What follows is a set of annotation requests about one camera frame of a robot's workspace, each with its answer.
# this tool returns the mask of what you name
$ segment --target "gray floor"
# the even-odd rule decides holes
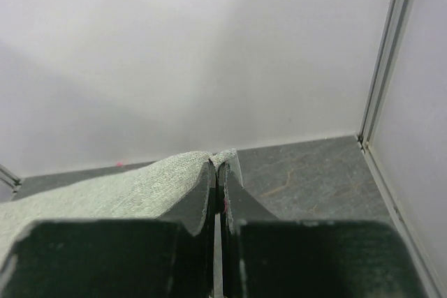
[[[371,219],[391,223],[356,138],[238,151],[244,187],[282,219]],[[67,172],[25,179],[14,200],[147,165]]]

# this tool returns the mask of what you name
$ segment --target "baseboard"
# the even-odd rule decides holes
[[[377,159],[377,155],[374,153],[374,149],[370,147],[363,154],[382,195],[383,201],[390,212],[393,223],[409,250],[428,297],[447,297],[447,292],[439,277],[436,275],[430,260],[424,253],[420,252],[423,250],[423,247],[420,245],[420,240],[414,236],[414,230],[411,229],[411,224],[408,218],[406,218],[395,192],[393,192],[393,186],[390,185],[390,182],[383,173],[383,168]]]

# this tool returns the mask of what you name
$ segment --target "white wall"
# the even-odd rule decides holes
[[[355,133],[388,2],[0,0],[0,161],[26,176]]]
[[[414,0],[372,148],[447,283],[447,0]]]

